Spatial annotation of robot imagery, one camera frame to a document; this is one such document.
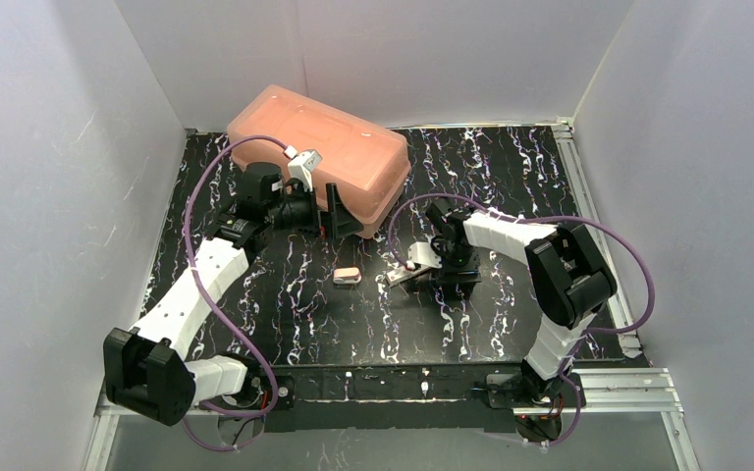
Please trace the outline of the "pink mini stapler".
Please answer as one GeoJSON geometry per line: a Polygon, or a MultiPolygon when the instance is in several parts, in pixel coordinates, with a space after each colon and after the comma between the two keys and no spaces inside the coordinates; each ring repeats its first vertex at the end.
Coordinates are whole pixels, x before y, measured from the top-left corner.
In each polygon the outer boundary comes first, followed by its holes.
{"type": "Polygon", "coordinates": [[[335,268],[332,273],[333,285],[336,288],[350,288],[361,283],[362,274],[358,267],[335,268]]]}

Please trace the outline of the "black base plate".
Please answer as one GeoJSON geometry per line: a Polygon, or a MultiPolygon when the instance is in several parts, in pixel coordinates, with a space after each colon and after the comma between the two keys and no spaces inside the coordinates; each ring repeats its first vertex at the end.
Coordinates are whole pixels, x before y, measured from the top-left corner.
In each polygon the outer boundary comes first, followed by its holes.
{"type": "Polygon", "coordinates": [[[580,377],[534,399],[514,388],[517,363],[277,366],[284,388],[263,427],[270,434],[356,428],[479,429],[522,424],[554,435],[586,403],[580,377]]]}

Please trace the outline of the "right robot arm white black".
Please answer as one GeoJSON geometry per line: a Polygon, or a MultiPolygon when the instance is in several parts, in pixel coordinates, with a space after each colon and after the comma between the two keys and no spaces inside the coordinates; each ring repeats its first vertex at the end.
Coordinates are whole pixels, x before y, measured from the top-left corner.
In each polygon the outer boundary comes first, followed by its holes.
{"type": "Polygon", "coordinates": [[[430,250],[440,270],[458,283],[473,282],[480,248],[526,266],[542,311],[533,345],[514,388],[539,399],[558,389],[593,319],[616,294],[617,282],[581,223],[520,222],[493,210],[458,208],[439,197],[425,212],[436,234],[430,250]]]}

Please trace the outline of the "pink translucent plastic box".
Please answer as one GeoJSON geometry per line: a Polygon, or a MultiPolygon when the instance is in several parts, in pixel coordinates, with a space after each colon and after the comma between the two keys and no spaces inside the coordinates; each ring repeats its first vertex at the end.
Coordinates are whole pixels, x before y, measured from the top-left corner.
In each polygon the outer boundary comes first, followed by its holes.
{"type": "Polygon", "coordinates": [[[372,239],[402,194],[410,173],[407,141],[354,115],[278,85],[265,88],[227,126],[231,143],[250,135],[274,137],[298,151],[322,157],[312,171],[317,202],[327,207],[326,184],[372,239]]]}

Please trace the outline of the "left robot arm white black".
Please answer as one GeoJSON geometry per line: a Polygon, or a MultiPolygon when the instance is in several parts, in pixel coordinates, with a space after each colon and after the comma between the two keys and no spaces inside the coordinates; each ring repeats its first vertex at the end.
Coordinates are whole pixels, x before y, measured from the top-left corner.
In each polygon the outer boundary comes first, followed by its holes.
{"type": "Polygon", "coordinates": [[[202,401],[245,395],[267,385],[261,363],[237,354],[189,361],[190,343],[224,292],[248,270],[276,231],[342,238],[363,225],[345,206],[335,183],[327,202],[274,163],[250,163],[235,200],[218,216],[188,267],[129,329],[113,329],[103,343],[109,401],[172,426],[202,401]]]}

